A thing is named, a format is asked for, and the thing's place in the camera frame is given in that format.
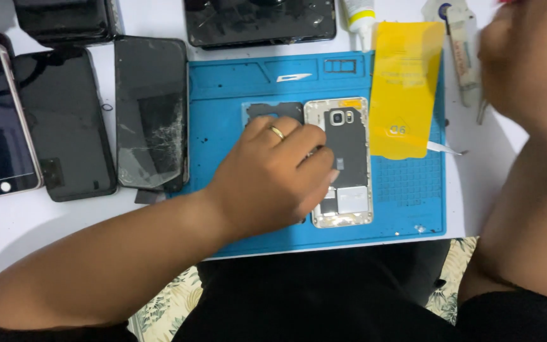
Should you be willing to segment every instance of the camera lens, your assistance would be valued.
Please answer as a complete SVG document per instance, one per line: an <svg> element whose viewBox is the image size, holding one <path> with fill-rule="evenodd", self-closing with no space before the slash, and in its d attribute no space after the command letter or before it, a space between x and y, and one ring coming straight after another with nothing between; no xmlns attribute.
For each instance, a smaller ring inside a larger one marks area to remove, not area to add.
<svg viewBox="0 0 547 342"><path fill-rule="evenodd" d="M335 123L335 124L340 124L341 122L343 122L343 114L342 113L335 113L332 115L332 121Z"/></svg>

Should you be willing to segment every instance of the floral patterned cushion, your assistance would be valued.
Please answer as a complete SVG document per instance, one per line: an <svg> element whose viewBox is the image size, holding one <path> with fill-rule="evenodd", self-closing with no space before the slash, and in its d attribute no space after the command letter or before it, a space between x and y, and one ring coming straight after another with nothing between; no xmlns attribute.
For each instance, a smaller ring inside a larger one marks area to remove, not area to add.
<svg viewBox="0 0 547 342"><path fill-rule="evenodd" d="M426 308L455 323L457 317L457 291L467 263L476 247L475 237L456 238L451 241L449 255L444 263L441 278L446 281L431 296ZM155 298L133 317L136 334L144 342L168 342L180 324L198 305L202 295L198 270L189 268L168 284Z"/></svg>

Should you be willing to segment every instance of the yellow screen protector film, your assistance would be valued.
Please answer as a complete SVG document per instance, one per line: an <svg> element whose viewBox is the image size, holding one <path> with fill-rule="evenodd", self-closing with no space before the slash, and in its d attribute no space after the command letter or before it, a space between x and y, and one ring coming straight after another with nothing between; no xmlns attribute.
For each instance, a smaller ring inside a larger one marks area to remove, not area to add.
<svg viewBox="0 0 547 342"><path fill-rule="evenodd" d="M427 153L445 27L441 22L382 22L371 90L371 155Z"/></svg>

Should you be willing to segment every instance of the forearm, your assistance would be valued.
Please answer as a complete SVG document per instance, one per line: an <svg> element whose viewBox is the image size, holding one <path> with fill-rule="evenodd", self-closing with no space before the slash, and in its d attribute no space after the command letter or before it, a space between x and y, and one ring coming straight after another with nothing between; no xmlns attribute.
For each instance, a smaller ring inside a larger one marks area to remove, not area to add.
<svg viewBox="0 0 547 342"><path fill-rule="evenodd" d="M202 196L114 217L6 269L0 274L0 327L89 326L129 318L227 241Z"/></svg>
<svg viewBox="0 0 547 342"><path fill-rule="evenodd" d="M520 153L483 228L460 300L516 284L547 296L547 141Z"/></svg>

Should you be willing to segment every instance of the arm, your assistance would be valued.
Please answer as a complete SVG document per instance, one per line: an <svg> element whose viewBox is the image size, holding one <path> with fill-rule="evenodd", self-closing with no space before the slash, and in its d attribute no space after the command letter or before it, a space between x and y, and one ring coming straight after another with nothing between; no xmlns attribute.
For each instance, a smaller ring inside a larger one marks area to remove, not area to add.
<svg viewBox="0 0 547 342"><path fill-rule="evenodd" d="M460 301L522 287L547 296L547 0L502 7L481 36L487 99L531 138L460 286Z"/></svg>
<svg viewBox="0 0 547 342"><path fill-rule="evenodd" d="M298 222L336 175L330 149L302 161L325 139L289 118L254 120L205 189L78 231L3 271L0 327L121 322L224 245Z"/></svg>

